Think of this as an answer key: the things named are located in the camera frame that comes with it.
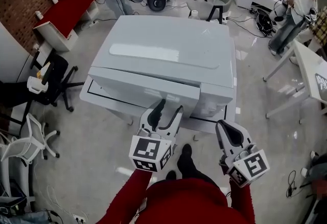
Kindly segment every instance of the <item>table leg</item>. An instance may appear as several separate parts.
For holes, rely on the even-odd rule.
[[[301,85],[301,86],[298,86],[296,89],[295,89],[295,91],[296,92],[299,92],[301,89],[303,89],[303,88],[305,88],[305,84],[303,83],[303,85]]]
[[[294,46],[292,46],[284,56],[279,60],[276,66],[272,69],[272,71],[264,77],[264,81],[267,82],[284,64],[285,62],[294,54]]]
[[[288,101],[287,103],[283,104],[282,106],[280,106],[280,107],[278,107],[278,108],[276,108],[276,109],[268,112],[266,114],[266,118],[269,119],[272,115],[275,115],[276,113],[281,112],[281,111],[283,111],[283,110],[285,110],[285,109],[287,109],[287,108],[295,105],[298,102],[301,102],[303,100],[306,100],[308,97],[309,97],[309,93],[304,92],[300,96],[298,96],[296,98],[292,98],[290,101]]]
[[[133,124],[133,119],[131,116],[123,114],[121,112],[115,111],[115,110],[110,110],[108,109],[112,114],[114,114],[115,116],[117,116],[118,118],[124,120],[128,125],[132,125]]]
[[[326,113],[327,113],[327,107],[318,112],[318,114],[321,115],[321,116],[324,115],[324,114],[326,114]],[[308,118],[309,117],[306,117],[304,119],[301,119],[300,120],[300,124],[303,124],[303,122],[305,122]]]

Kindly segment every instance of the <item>red shirt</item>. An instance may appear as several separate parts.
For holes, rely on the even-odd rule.
[[[135,170],[98,224],[129,224],[144,198],[137,224],[254,224],[249,186],[230,181],[232,208],[216,186],[197,178],[167,181],[147,189],[152,173]]]

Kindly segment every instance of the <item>black and white marker cube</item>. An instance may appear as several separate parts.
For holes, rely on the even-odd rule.
[[[235,161],[227,174],[240,187],[248,185],[270,169],[265,152],[259,150],[244,159]]]
[[[173,154],[173,141],[133,136],[129,157],[136,169],[159,172]]]

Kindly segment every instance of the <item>red sleeve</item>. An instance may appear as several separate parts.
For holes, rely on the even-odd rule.
[[[97,224],[129,224],[145,197],[151,175],[136,169]]]
[[[255,224],[254,209],[252,205],[250,186],[239,188],[232,180],[230,183],[231,207],[240,212],[249,224]]]

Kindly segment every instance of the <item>white floor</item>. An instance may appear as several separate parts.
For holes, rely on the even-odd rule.
[[[188,17],[189,10],[183,7],[186,1],[170,2],[169,5],[178,7],[166,7],[160,13],[153,13],[140,4],[133,4],[133,7],[140,15]],[[114,17],[105,5],[99,6],[101,14],[98,18]],[[232,5],[229,15],[239,21],[253,17],[247,10],[236,5]],[[91,28],[82,26],[75,47],[63,54],[69,62],[69,68],[73,65],[79,67],[72,81],[85,80],[88,69],[114,22],[101,21]],[[261,36],[253,19],[239,25]],[[256,222],[300,223],[311,202],[305,196],[311,191],[306,188],[294,198],[287,199],[288,175],[296,170],[295,181],[300,186],[303,179],[299,172],[301,167],[308,164],[310,151],[326,152],[326,118],[315,115],[320,110],[319,103],[307,100],[301,106],[290,108],[267,120],[265,113],[268,110],[294,97],[292,90],[302,82],[300,71],[288,62],[264,83],[262,77],[279,59],[268,51],[269,39],[256,38],[232,22],[228,26],[237,49],[236,122],[246,127],[258,146],[264,148],[271,167],[266,175],[251,184]],[[50,129],[61,131],[61,136],[53,141],[60,158],[49,157],[47,161],[38,158],[35,161],[37,178],[34,178],[33,186],[37,208],[52,208],[62,216],[64,223],[75,223],[69,214],[51,203],[52,200],[68,213],[71,211],[83,216],[81,211],[85,212],[88,223],[96,223],[133,169],[128,151],[131,136],[136,132],[138,124],[128,126],[104,108],[81,101],[79,89],[71,90],[68,95],[75,108],[73,113],[66,111],[61,98],[57,108],[46,106],[43,109],[43,106],[36,104],[33,111],[39,119],[45,117],[50,123]],[[299,125],[300,117],[304,116],[310,116],[311,119],[304,125]],[[177,153],[166,167],[167,171],[177,168],[178,152],[183,143],[192,145],[194,162],[199,170],[214,179],[219,186],[228,186],[228,177],[223,176],[218,165],[222,152],[215,135],[181,129],[177,137]],[[160,180],[164,174],[155,177]]]

